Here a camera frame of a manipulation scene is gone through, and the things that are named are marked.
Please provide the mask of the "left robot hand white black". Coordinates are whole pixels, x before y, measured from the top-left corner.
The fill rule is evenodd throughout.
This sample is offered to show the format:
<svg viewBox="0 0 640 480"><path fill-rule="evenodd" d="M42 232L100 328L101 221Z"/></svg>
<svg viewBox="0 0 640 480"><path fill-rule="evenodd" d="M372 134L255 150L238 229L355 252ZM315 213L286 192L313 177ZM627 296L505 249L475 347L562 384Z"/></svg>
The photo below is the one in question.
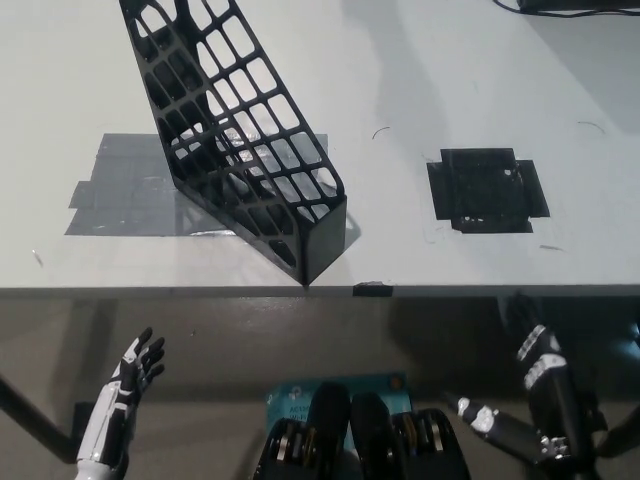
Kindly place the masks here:
<svg viewBox="0 0 640 480"><path fill-rule="evenodd" d="M165 339L148 327L138 335L102 387L76 456L80 479L122 479L129 466L137 411L146 390L165 366Z"/></svg>

